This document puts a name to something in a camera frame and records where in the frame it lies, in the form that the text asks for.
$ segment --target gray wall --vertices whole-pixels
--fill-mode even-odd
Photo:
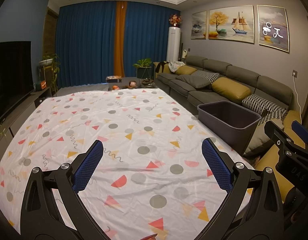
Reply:
[[[33,81],[42,57],[42,36],[48,0],[5,0],[0,8],[0,42],[31,41]]]
[[[290,32],[290,53],[259,45],[257,4],[280,6],[286,9]],[[239,5],[254,6],[254,44],[226,40],[191,40],[192,13]],[[222,60],[250,69],[286,84],[293,91],[292,70],[294,69],[298,72],[295,82],[299,103],[301,108],[304,107],[308,92],[308,21],[307,12],[299,0],[219,0],[182,11],[181,15],[181,40],[184,43],[184,49],[191,49],[189,55]],[[292,108],[299,110],[296,99]]]

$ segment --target patterned bedsheet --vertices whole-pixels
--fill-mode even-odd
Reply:
[[[31,170],[70,163],[98,139],[104,155],[79,197],[108,236],[138,240],[158,233],[160,240],[194,239],[226,196],[202,156],[207,137],[251,168],[160,89],[49,98],[22,125],[0,162],[0,209],[20,232]],[[58,191],[53,192],[65,223],[74,228]],[[249,198],[246,193],[241,208]]]

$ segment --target potted plant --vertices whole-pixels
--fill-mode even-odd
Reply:
[[[148,69],[151,68],[151,64],[152,61],[150,58],[140,59],[137,63],[133,64],[133,66],[136,67],[136,77],[151,78],[151,74],[148,72]]]

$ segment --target gold picture frame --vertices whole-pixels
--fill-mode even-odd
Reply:
[[[290,52],[289,24],[284,7],[257,5],[259,45]]]

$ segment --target painting of sailboat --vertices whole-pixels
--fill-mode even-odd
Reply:
[[[254,43],[252,5],[210,10],[208,38]]]

